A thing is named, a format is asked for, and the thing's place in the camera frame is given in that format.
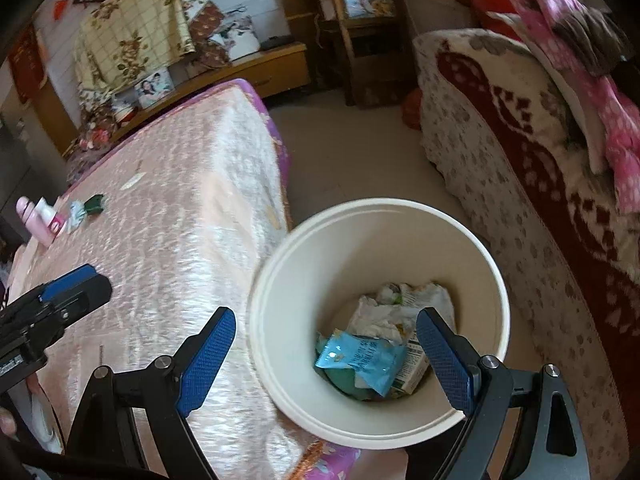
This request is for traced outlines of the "person's left hand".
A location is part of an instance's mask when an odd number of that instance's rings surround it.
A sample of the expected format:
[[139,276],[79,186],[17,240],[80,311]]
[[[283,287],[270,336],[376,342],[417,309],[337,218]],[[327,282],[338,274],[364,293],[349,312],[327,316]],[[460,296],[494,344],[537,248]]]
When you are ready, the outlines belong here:
[[16,434],[16,423],[9,410],[0,408],[0,430],[2,434],[13,437]]

